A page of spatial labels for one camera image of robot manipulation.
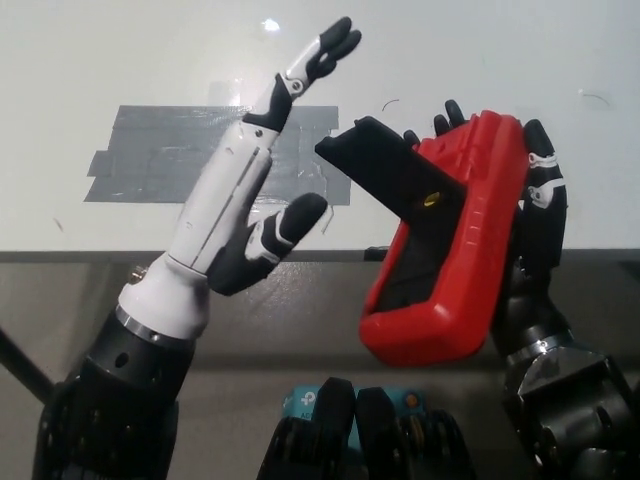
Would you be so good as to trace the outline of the black and white right hand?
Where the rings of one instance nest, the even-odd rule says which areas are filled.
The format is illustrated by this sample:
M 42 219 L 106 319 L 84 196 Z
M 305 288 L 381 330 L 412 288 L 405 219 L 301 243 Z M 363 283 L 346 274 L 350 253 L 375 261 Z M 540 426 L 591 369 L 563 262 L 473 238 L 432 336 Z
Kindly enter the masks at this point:
M 445 117 L 434 117 L 436 136 L 441 136 L 465 123 L 455 100 L 445 102 Z M 555 307 L 548 293 L 551 271 L 560 263 L 566 224 L 567 192 L 558 165 L 554 146 L 538 119 L 523 127 L 528 149 L 529 170 L 516 211 L 513 235 L 505 264 L 502 290 L 497 297 L 491 335 L 499 354 L 510 363 L 538 355 L 545 349 L 571 341 L 567 321 Z M 407 260 L 412 267 L 427 268 L 427 254 L 434 248 L 414 238 L 414 232 L 401 223 L 394 237 L 393 248 L 403 250 L 396 255 L 397 264 Z M 412 338 L 401 348 L 403 365 L 426 366 L 453 361 L 472 355 L 484 342 L 484 336 L 471 337 L 468 328 L 452 328 L 438 320 L 433 335 Z

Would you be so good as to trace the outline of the white and black left hand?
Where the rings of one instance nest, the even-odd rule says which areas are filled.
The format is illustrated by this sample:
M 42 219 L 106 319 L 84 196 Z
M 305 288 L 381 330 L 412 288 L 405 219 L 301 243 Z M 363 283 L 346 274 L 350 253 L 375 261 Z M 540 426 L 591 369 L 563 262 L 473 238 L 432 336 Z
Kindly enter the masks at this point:
M 114 314 L 126 330 L 160 344 L 196 340 L 209 319 L 210 292 L 231 296 L 255 285 L 315 227 L 328 202 L 314 192 L 264 219 L 249 215 L 293 103 L 361 37 L 349 17 L 338 19 L 226 130 L 184 203 L 169 248 L 120 293 Z

